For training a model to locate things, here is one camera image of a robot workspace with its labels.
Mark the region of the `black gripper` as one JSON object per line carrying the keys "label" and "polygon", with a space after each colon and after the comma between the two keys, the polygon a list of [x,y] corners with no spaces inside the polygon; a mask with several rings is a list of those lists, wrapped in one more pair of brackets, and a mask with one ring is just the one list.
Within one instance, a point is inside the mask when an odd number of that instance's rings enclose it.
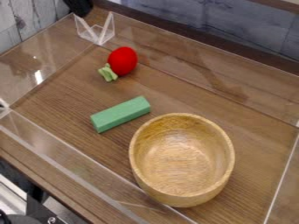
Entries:
{"label": "black gripper", "polygon": [[93,0],[63,0],[63,2],[69,5],[75,15],[82,18],[90,14],[94,8]]}

